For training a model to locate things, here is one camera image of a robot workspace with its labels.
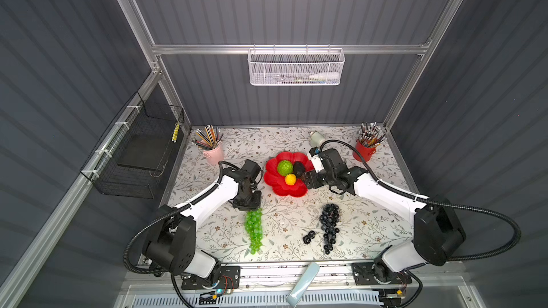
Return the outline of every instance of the red bucket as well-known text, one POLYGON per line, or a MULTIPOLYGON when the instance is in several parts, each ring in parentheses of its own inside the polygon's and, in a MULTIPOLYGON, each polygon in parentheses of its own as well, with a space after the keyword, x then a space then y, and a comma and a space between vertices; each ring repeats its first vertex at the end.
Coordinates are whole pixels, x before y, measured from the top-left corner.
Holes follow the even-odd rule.
MULTIPOLYGON (((356 140, 356 150, 358 150, 360 152, 360 154, 362 155, 363 159, 366 161, 366 162, 369 162, 369 160, 371 159, 371 156, 373 156, 374 153, 376 153, 376 147, 364 147, 359 141, 356 140)), ((362 159, 360 158, 360 156, 356 153, 352 153, 352 155, 354 156, 354 159, 358 162, 361 162, 362 159)))

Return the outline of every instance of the black wire basket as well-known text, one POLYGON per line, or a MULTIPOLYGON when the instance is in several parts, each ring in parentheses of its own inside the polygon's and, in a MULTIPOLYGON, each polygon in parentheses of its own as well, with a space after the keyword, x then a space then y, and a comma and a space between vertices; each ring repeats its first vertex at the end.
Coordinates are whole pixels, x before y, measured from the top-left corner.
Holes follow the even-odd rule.
POLYGON ((116 123, 119 128, 108 145, 94 151, 100 152, 94 170, 81 173, 101 194, 163 195, 184 137, 183 117, 181 107, 141 102, 124 123, 116 123))

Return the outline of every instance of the red bowl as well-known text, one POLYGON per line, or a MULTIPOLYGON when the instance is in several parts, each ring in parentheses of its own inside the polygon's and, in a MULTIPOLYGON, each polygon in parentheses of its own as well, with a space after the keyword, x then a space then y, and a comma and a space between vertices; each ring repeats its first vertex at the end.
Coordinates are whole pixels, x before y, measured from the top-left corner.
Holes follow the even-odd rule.
POLYGON ((306 185, 301 179, 297 179, 294 185, 285 183, 285 177, 278 173, 278 163, 281 161, 290 161, 291 164, 299 161, 305 166, 306 171, 314 169, 312 162, 303 153, 290 153, 284 151, 279 153, 276 158, 266 162, 265 183, 272 187, 276 195, 293 197, 305 196, 308 192, 306 185))

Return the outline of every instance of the white mesh basket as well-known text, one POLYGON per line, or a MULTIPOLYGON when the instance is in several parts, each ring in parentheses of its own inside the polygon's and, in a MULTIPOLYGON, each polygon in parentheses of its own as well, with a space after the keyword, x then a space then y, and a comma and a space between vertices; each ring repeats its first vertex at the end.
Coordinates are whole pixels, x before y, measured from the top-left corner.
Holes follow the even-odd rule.
POLYGON ((254 86, 335 86, 344 54, 335 48, 253 48, 247 56, 254 86))

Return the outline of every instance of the table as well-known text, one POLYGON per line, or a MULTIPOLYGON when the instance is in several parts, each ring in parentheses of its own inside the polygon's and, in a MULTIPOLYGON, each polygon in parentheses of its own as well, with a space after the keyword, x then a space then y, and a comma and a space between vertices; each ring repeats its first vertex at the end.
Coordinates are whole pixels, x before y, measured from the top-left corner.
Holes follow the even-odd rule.
MULTIPOLYGON (((306 153, 310 149, 311 131, 319 131, 327 139, 339 139, 354 144, 359 127, 302 127, 302 128, 230 128, 223 129, 225 160, 243 165, 245 159, 265 168, 266 162, 282 151, 306 153)), ((351 150, 340 144, 334 147, 348 167, 360 165, 351 150)), ((408 190, 407 183, 384 144, 373 154, 368 165, 385 181, 408 190)), ((169 205, 174 206, 199 193, 219 176, 217 166, 209 165, 202 151, 190 144, 185 150, 182 165, 173 188, 169 205)), ((227 202, 217 209, 196 233, 196 246, 221 259, 224 263, 276 262, 297 260, 352 260, 374 258, 389 244, 399 244, 413 236, 411 226, 399 216, 369 200, 348 193, 334 195, 327 187, 311 189, 301 198, 281 197, 263 181, 263 246, 255 255, 249 253, 250 240, 244 230, 245 212, 232 208, 227 202), (326 203, 339 205, 340 233, 334 250, 323 253, 319 214, 326 203), (310 230, 319 235, 308 245, 302 237, 310 230)))

